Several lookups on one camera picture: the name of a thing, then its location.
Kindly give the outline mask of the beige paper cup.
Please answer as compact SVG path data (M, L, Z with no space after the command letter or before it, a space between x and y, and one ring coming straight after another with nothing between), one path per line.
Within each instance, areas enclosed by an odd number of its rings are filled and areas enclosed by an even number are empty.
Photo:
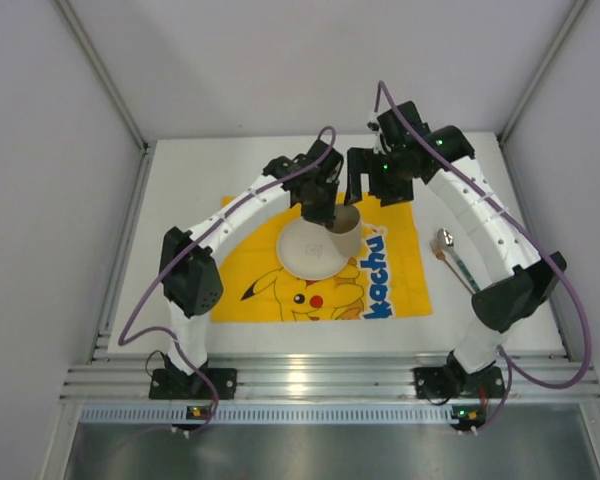
M361 249L362 218L353 205L336 205L333 225L328 233L337 251L344 257L356 257Z

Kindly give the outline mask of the white paper plate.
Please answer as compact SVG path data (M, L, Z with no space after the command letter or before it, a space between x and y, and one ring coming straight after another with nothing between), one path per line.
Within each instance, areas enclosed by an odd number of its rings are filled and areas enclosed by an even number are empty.
M311 281L335 276L349 260L338 251L325 227L302 218L292 220L282 229L276 255L289 274Z

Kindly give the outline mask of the metal spoon teal handle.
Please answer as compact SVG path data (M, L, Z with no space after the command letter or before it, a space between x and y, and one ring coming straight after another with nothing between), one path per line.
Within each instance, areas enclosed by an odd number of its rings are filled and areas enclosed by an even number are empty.
M436 233L436 240L441 250L453 259L460 273L464 276L471 289L474 292L480 291L480 287L474 276L471 274L467 265L456 251L454 236L450 233L450 231L445 228L440 228Z

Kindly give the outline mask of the yellow pikachu cloth placemat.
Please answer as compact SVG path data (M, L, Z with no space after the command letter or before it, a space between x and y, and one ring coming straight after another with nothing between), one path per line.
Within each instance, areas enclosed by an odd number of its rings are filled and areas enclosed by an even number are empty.
M279 262L276 241L299 219L294 207L259 227L220 268L224 293L215 323L377 320L429 315L429 300L411 207L387 207L365 194L361 249L332 277L304 280Z

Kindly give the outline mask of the wooden fork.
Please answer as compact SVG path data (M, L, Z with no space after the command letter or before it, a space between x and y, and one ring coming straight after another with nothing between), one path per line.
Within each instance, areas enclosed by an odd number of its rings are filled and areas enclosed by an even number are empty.
M470 284L466 281L466 279L460 274L460 272L451 264L451 262L446 258L445 253L442 248L438 245L436 240L431 240L429 242L430 248L434 256L437 260L441 261L456 277L456 279L463 285L463 287L470 293L475 293L475 290L470 286Z

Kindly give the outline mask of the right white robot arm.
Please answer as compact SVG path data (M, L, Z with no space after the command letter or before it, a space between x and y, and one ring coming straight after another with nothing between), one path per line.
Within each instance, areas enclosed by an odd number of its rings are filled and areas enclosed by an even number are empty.
M486 266L491 283L472 295L475 318L448 358L465 374L477 374L493 364L509 330L545 303L557 283L554 271L566 261L560 253L542 259L506 220L507 211L494 208L498 197L459 128L431 130L411 101L372 113L367 126L375 144L347 152L346 203L361 200L363 176L383 206L412 201L419 179L453 213Z

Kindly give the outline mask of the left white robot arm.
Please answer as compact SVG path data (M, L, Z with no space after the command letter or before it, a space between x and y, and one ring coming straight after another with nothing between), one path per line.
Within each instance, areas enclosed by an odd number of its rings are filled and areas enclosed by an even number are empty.
M170 311L169 368L190 376L207 362L211 310L223 294L219 267L258 227L293 206L315 225L330 226L344 159L320 139L290 159L270 160L252 184L209 219L163 238L160 283Z

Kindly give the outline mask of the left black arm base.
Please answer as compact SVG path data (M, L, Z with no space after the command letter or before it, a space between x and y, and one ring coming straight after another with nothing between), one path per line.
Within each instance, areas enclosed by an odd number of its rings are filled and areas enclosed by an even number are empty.
M237 388L238 371L234 368L209 368L205 363L202 373L215 387L211 387L199 375L185 372L175 367L170 359L163 357L163 367L154 369L151 376L149 398L152 400L232 400Z

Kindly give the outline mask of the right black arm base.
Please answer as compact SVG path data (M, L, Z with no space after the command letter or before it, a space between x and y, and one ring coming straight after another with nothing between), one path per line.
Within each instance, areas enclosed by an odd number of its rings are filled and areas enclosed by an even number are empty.
M447 355L442 365L414 368L413 378L416 397L436 405L459 399L501 398L505 391L502 371L494 362L467 373L454 352Z

